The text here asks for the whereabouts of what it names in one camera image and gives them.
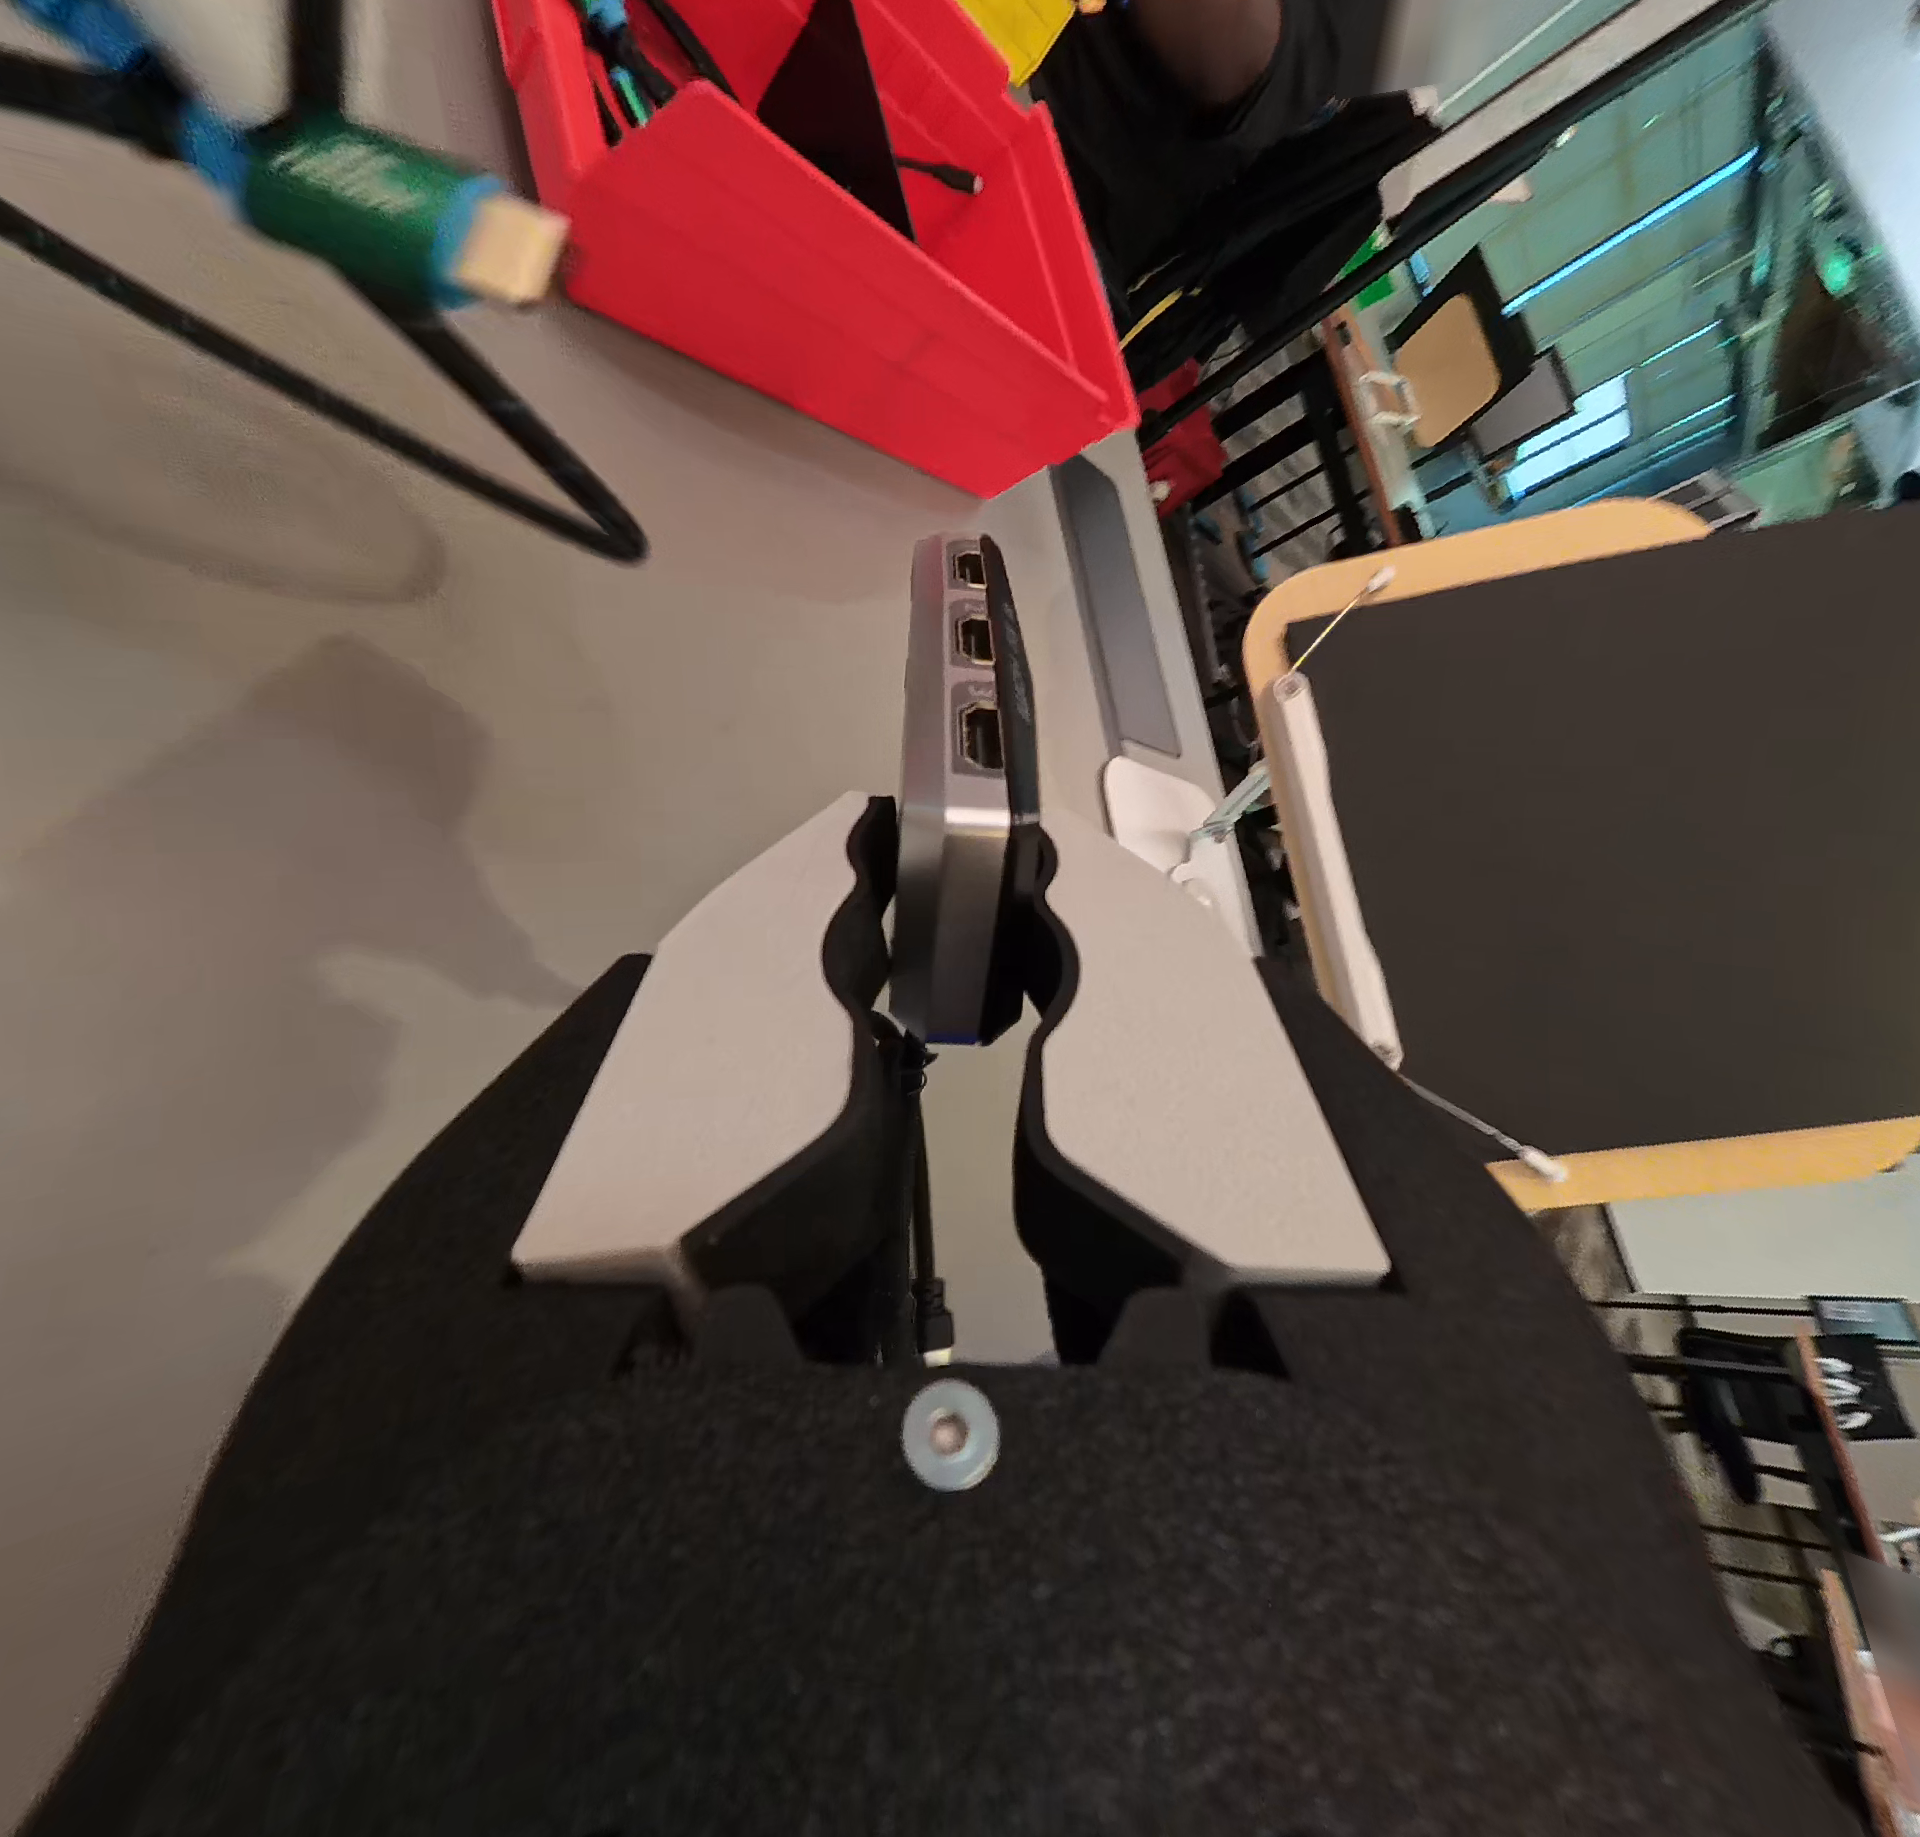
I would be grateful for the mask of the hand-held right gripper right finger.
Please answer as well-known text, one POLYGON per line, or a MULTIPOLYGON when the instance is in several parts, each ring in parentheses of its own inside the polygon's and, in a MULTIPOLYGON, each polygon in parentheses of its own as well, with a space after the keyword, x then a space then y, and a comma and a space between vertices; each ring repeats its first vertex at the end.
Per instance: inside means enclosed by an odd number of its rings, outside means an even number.
POLYGON ((1243 939, 1084 818, 1038 828, 1017 1228, 1055 1357, 1096 1359, 1149 1293, 1212 1322, 1236 1295, 1381 1290, 1388 1249, 1243 939))

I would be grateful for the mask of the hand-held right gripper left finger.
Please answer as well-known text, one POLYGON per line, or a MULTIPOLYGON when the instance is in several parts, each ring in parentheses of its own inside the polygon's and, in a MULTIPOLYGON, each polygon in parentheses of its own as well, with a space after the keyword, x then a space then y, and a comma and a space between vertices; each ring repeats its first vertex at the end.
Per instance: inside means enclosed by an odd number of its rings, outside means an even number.
POLYGON ((842 795, 649 957, 512 1247, 529 1283, 769 1293, 813 1359, 907 1341, 911 1040, 883 1009, 899 804, 842 795))

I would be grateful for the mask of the red plastic bin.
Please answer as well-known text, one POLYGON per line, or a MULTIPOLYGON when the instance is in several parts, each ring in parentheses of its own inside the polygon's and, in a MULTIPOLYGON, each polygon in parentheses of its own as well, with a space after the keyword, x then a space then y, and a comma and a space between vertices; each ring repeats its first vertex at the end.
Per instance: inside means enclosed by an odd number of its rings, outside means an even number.
POLYGON ((904 177, 911 230, 767 123, 820 0, 669 0, 729 86, 614 144, 575 4, 490 4, 588 313, 978 498, 1140 421, 1055 125, 959 0, 850 0, 890 143, 980 181, 904 177))

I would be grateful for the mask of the silver stand base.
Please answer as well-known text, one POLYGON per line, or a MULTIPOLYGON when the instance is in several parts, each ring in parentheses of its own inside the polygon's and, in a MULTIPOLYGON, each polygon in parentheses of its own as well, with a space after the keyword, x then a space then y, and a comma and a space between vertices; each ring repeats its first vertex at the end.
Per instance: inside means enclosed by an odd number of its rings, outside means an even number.
POLYGON ((1203 831, 1217 800, 1191 781, 1127 754, 1104 765, 1101 795, 1114 841, 1191 900, 1208 907, 1238 947, 1258 961, 1264 940, 1236 841, 1203 831))

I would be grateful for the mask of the tablet stand with dark board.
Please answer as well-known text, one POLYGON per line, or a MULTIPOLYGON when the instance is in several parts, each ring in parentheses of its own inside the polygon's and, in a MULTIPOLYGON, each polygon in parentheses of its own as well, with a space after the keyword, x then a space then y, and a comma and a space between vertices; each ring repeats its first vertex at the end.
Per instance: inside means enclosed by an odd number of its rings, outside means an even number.
POLYGON ((1372 558, 1487 532, 1560 565, 1288 628, 1404 1075, 1573 1158, 1574 1205, 1899 1166, 1916 509, 1627 498, 1372 558))

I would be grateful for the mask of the black bin divider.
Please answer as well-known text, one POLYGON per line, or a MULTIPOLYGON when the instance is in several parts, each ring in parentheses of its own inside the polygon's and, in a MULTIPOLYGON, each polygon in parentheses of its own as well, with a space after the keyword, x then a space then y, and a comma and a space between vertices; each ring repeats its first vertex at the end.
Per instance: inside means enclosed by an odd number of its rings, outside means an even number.
POLYGON ((757 106, 818 174, 919 242, 855 0, 815 0, 757 106))

